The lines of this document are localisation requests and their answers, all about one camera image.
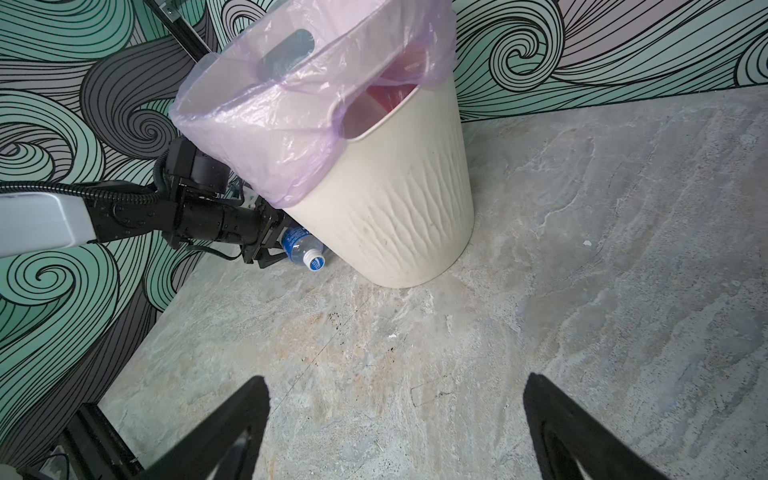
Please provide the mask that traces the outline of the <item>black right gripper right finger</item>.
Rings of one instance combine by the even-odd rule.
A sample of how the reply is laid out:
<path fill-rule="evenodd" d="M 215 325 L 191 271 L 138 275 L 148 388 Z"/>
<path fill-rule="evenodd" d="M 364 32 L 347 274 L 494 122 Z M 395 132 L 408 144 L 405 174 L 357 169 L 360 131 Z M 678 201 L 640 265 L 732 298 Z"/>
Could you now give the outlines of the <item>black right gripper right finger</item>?
<path fill-rule="evenodd" d="M 544 479 L 664 479 L 547 377 L 528 376 L 523 405 Z"/>

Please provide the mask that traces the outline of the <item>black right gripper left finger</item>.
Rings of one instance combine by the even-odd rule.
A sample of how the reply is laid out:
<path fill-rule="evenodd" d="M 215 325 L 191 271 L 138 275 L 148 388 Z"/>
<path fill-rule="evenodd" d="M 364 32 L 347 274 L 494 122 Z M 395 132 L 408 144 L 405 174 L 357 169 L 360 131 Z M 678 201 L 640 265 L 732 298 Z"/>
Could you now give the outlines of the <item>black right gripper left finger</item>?
<path fill-rule="evenodd" d="M 250 479 L 270 413 L 270 392 L 254 376 L 140 479 Z"/>

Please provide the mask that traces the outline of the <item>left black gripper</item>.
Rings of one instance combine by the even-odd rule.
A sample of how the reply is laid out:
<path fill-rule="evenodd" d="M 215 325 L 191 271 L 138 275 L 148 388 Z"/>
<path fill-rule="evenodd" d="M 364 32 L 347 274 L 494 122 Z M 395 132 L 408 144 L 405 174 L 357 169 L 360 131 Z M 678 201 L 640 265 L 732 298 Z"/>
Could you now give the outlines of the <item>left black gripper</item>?
<path fill-rule="evenodd" d="M 225 260 L 233 257 L 200 243 L 237 245 L 239 257 L 260 268 L 285 259 L 278 238 L 288 227 L 288 215 L 260 197 L 252 208 L 246 208 L 243 183 L 238 184 L 238 196 L 228 198 L 230 174 L 227 165 L 187 138 L 173 140 L 153 171 L 161 195 L 159 230 L 163 239 L 173 249 L 184 246 Z"/>

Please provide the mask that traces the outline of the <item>clear bottle blue Pocari label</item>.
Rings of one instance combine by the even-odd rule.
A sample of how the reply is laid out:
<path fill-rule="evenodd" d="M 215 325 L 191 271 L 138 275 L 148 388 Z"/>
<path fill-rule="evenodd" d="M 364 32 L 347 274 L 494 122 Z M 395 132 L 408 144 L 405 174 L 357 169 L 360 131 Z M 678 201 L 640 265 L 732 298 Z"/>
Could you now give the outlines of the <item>clear bottle blue Pocari label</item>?
<path fill-rule="evenodd" d="M 303 227 L 285 230 L 280 239 L 287 258 L 310 271 L 319 271 L 325 266 L 325 245 Z"/>

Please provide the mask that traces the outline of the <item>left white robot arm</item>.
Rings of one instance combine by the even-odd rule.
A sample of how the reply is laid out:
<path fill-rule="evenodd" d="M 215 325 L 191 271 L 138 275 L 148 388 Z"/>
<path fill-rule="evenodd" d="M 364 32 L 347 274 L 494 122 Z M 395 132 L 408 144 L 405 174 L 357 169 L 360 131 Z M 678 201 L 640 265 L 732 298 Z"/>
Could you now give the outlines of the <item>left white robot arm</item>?
<path fill-rule="evenodd" d="M 152 182 L 63 184 L 9 181 L 1 185 L 4 257 L 160 233 L 178 250 L 224 258 L 211 243 L 236 245 L 247 264 L 267 268 L 286 258 L 280 236 L 296 221 L 257 198 L 227 198 L 230 168 L 176 138 L 155 161 Z"/>

